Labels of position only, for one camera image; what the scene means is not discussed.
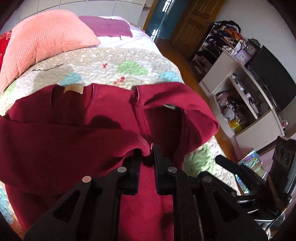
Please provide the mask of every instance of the window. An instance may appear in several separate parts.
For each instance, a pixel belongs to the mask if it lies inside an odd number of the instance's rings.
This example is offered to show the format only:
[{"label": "window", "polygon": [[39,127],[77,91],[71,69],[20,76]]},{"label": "window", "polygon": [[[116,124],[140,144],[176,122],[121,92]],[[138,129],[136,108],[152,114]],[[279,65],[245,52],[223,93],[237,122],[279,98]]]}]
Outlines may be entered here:
[{"label": "window", "polygon": [[166,0],[165,5],[163,7],[163,12],[167,13],[170,10],[174,0]]},{"label": "window", "polygon": [[154,41],[155,38],[157,37],[157,33],[158,33],[158,29],[153,30],[152,35],[150,36],[152,38],[152,40]]}]

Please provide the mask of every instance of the sweater sleeve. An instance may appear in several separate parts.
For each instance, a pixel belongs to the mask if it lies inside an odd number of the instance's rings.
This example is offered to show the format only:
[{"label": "sweater sleeve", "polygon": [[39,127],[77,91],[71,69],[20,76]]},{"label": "sweater sleeve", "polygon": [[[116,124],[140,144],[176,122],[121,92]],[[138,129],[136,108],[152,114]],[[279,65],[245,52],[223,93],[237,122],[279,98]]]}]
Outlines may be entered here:
[{"label": "sweater sleeve", "polygon": [[144,109],[170,104],[184,112],[186,125],[185,154],[206,143],[218,132],[219,122],[207,103],[191,88],[182,83],[162,83],[137,87],[137,104]]}]

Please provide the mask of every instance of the purple towel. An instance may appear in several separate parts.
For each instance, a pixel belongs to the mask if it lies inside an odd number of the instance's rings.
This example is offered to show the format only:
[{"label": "purple towel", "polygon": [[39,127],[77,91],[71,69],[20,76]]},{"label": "purple towel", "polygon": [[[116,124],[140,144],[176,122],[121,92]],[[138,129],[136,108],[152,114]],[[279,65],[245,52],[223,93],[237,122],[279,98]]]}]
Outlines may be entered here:
[{"label": "purple towel", "polygon": [[123,20],[94,16],[80,16],[79,19],[84,22],[97,37],[133,36],[131,27]]}]

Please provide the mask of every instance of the wooden door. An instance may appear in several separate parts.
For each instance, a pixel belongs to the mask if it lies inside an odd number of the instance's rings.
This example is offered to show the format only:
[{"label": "wooden door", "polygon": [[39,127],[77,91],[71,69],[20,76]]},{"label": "wooden door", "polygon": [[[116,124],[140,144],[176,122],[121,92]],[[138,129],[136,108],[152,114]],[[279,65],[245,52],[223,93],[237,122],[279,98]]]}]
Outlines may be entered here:
[{"label": "wooden door", "polygon": [[225,0],[193,0],[183,12],[170,41],[185,57],[195,54],[209,25],[215,21]]}]

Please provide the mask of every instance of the green pattern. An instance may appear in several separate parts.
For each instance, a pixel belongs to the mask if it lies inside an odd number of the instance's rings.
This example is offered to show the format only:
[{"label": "green pattern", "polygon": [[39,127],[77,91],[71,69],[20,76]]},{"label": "green pattern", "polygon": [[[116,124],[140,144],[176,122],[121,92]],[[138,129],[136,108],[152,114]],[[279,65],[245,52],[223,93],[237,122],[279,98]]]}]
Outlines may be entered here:
[{"label": "green pattern", "polygon": [[216,173],[214,154],[208,144],[204,144],[184,158],[183,171],[187,175],[197,177],[200,172]]},{"label": "green pattern", "polygon": [[7,99],[9,97],[9,95],[11,94],[11,92],[13,91],[13,89],[15,88],[17,82],[13,81],[10,86],[7,87],[6,91],[4,91],[4,93],[0,96],[0,101],[2,99]]},{"label": "green pattern", "polygon": [[125,61],[118,66],[118,73],[133,74],[133,75],[147,75],[148,70],[142,67],[135,61]]}]

